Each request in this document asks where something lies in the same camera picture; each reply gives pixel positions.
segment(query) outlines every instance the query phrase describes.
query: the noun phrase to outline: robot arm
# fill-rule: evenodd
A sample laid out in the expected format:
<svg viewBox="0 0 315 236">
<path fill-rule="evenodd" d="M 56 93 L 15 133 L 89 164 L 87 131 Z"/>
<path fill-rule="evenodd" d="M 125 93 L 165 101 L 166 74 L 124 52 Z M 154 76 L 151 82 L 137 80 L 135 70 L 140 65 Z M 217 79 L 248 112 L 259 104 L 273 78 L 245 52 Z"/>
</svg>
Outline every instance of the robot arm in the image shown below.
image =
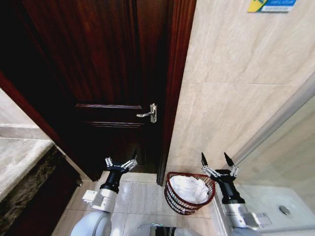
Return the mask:
<svg viewBox="0 0 315 236">
<path fill-rule="evenodd" d="M 231 170 L 213 170 L 208 166 L 203 153 L 201 170 L 219 184 L 223 195 L 222 203 L 225 207 L 225 215 L 231 227 L 234 228 L 234 235 L 260 235 L 251 228 L 264 227 L 271 224 L 271 222 L 266 213 L 248 212 L 245 200 L 240 196 L 233 183 L 239 168 L 234 165 L 232 159 L 226 153 L 224 153 L 224 156 Z"/>
<path fill-rule="evenodd" d="M 119 183 L 123 174 L 137 165 L 136 151 L 131 160 L 124 164 L 113 163 L 110 157 L 105 159 L 109 176 L 101 185 L 99 192 L 87 190 L 83 201 L 98 210 L 85 215 L 73 228 L 71 236 L 110 236 L 112 229 L 111 213 L 114 211 L 115 199 L 119 192 Z"/>
</svg>

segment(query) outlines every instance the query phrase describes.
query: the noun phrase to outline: marble countertop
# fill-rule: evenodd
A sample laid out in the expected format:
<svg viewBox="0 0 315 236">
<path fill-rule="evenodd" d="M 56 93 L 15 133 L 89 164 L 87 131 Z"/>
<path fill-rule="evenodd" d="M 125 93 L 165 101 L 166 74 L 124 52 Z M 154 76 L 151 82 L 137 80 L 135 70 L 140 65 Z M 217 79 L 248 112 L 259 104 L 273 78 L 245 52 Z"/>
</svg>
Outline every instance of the marble countertop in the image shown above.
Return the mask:
<svg viewBox="0 0 315 236">
<path fill-rule="evenodd" d="M 53 145 L 50 140 L 0 138 L 0 202 Z"/>
</svg>

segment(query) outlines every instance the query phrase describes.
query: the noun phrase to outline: marble wall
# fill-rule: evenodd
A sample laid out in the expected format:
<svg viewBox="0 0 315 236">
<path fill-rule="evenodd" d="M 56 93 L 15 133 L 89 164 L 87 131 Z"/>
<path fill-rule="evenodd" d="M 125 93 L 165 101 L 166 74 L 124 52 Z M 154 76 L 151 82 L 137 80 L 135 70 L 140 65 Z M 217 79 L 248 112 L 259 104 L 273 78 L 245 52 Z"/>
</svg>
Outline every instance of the marble wall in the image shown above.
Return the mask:
<svg viewBox="0 0 315 236">
<path fill-rule="evenodd" d="M 198 0 L 166 172 L 200 173 L 230 156 L 315 70 L 315 1 L 285 14 L 249 0 Z"/>
<path fill-rule="evenodd" d="M 0 138 L 50 140 L 1 88 Z"/>
<path fill-rule="evenodd" d="M 0 124 L 25 125 L 36 124 L 19 108 L 12 99 L 0 88 Z"/>
</svg>

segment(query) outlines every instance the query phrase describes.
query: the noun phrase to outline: glass shower partition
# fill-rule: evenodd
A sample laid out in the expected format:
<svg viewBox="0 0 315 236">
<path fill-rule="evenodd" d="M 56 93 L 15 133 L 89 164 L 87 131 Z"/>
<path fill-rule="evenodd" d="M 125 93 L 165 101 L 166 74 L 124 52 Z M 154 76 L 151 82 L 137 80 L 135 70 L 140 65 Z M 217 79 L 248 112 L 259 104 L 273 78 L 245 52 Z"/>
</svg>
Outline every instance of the glass shower partition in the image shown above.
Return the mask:
<svg viewBox="0 0 315 236">
<path fill-rule="evenodd" d="M 315 97 L 238 165 L 235 185 L 249 211 L 272 221 L 260 232 L 315 229 Z"/>
</svg>

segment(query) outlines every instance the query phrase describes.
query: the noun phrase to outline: wooden door frame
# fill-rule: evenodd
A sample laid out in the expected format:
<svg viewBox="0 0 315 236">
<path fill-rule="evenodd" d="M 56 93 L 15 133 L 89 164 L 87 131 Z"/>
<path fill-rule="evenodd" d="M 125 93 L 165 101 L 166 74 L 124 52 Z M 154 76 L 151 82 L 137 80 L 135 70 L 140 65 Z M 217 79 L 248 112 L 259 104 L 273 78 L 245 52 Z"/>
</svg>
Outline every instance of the wooden door frame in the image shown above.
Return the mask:
<svg viewBox="0 0 315 236">
<path fill-rule="evenodd" d="M 196 0 L 173 0 L 168 39 L 168 69 L 165 111 L 162 128 L 162 153 L 157 169 L 157 184 L 163 185 L 179 95 L 182 86 Z"/>
<path fill-rule="evenodd" d="M 162 124 L 161 157 L 157 168 L 157 184 L 162 185 L 166 170 L 177 105 L 182 85 L 188 51 L 190 32 L 196 0 L 170 0 L 168 17 L 168 62 L 165 94 L 165 110 Z M 47 123 L 43 116 L 27 101 L 18 89 L 0 72 L 0 87 L 22 108 L 22 110 L 72 159 L 74 154 L 62 137 Z M 92 180 L 99 173 L 86 173 Z"/>
</svg>

